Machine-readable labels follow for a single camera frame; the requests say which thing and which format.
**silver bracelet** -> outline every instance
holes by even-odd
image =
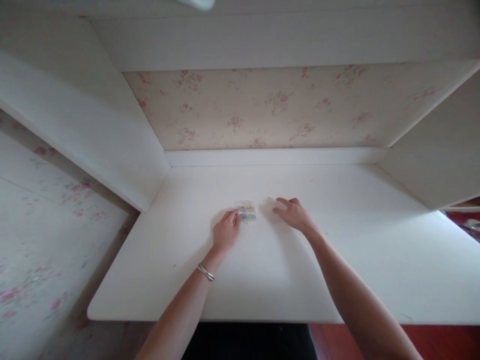
[[[208,278],[208,280],[210,280],[210,281],[215,280],[215,276],[213,276],[211,273],[209,273],[207,270],[205,270],[202,263],[199,263],[197,268]]]

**person's left hand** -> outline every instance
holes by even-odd
[[[240,235],[242,219],[237,216],[238,209],[227,211],[213,227],[213,247],[222,252],[228,252]]]

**transparent container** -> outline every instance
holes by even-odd
[[[257,212],[255,211],[255,204],[253,201],[235,201],[234,207],[238,209],[238,215],[240,215],[242,222],[248,224],[257,219]]]

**floral wallpaper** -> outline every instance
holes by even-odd
[[[0,360],[133,359],[150,323],[86,309],[138,217],[0,110]]]
[[[166,150],[385,147],[476,61],[126,72]]]

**desk surface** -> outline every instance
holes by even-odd
[[[88,307],[93,320],[157,320],[210,247],[212,225],[254,201],[205,321],[342,321],[302,234],[271,211],[298,197],[404,324],[480,324],[480,244],[376,165],[174,167]]]

